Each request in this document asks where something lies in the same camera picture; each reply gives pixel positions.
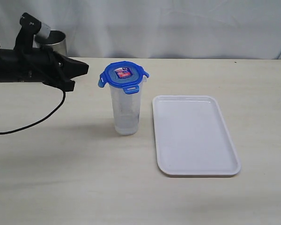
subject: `plastic tray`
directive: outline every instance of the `plastic tray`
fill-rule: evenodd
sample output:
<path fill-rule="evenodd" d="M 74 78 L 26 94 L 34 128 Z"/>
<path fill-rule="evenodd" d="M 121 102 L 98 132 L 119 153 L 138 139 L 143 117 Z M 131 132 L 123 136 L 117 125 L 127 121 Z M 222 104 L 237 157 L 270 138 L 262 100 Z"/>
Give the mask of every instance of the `plastic tray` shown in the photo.
<path fill-rule="evenodd" d="M 153 100 L 157 163 L 172 176 L 233 176 L 239 158 L 216 100 L 157 96 Z"/>

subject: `white backdrop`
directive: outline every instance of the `white backdrop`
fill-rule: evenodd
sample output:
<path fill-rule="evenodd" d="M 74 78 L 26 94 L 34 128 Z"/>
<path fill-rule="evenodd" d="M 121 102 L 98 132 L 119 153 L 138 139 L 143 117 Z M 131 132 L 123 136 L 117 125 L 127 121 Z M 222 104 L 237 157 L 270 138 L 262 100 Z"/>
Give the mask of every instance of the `white backdrop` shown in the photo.
<path fill-rule="evenodd" d="M 281 0 L 0 0 L 0 43 L 28 12 L 70 56 L 281 59 Z"/>

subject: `tabletop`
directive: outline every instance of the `tabletop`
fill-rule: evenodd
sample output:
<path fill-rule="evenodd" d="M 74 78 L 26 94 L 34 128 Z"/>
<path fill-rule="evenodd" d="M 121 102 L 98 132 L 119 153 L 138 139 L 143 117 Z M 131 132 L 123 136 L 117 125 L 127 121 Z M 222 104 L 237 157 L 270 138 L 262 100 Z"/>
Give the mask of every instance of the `tabletop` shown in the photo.
<path fill-rule="evenodd" d="M 90 65 L 48 120 L 0 136 L 0 225 L 281 225 L 281 60 L 127 59 L 150 73 L 140 128 L 113 127 Z M 232 178 L 169 178 L 156 163 L 152 100 L 209 95 L 221 108 L 241 172 Z M 0 131 L 48 114 L 62 93 L 39 83 L 0 83 Z"/>

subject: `silver canister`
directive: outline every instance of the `silver canister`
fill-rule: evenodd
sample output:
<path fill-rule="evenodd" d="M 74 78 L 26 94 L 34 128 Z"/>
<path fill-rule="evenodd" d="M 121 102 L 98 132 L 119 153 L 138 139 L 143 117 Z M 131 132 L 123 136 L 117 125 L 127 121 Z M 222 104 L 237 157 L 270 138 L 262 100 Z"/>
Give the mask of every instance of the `silver canister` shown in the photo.
<path fill-rule="evenodd" d="M 47 39 L 35 36 L 34 41 L 38 47 L 49 46 L 59 54 L 67 56 L 66 35 L 60 30 L 51 30 Z"/>

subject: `sticker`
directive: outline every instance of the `sticker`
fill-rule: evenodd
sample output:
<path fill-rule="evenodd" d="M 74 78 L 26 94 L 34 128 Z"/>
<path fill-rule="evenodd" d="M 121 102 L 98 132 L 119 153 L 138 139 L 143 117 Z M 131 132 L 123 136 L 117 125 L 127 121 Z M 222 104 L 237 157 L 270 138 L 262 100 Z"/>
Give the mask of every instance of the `sticker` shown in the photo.
<path fill-rule="evenodd" d="M 119 78 L 127 78 L 132 76 L 132 72 L 128 67 L 120 67 L 114 70 Z"/>

